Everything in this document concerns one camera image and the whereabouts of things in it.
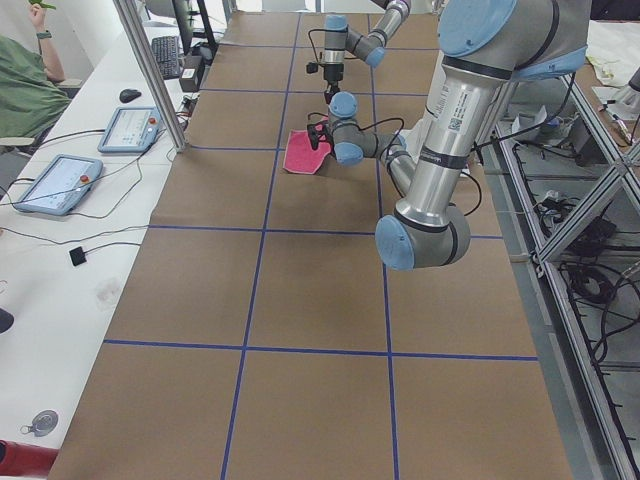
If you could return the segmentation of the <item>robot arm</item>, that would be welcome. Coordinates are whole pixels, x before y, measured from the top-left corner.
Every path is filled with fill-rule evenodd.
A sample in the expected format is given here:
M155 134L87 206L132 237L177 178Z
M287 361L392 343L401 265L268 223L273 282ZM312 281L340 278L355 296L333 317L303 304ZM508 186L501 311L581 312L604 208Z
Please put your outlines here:
M357 101L338 89L345 53L371 67L382 60L391 36L409 16L408 1L383 1L376 27L361 35L345 17L325 22L328 68L326 132L336 160L354 165L375 158L394 178L401 199L376 226L383 263L395 270L452 264L466 253L470 228L451 197L474 142L503 85L577 71L587 49L588 1L449 1L438 24L444 82L418 157L398 134L365 131Z
M350 53L369 67L376 68L384 58L388 41L408 18L412 5L410 0L375 1L375 4L384 9L384 14L367 34L353 29L344 15L331 14L325 18L320 65L327 83L324 92L327 104L340 92L345 54Z

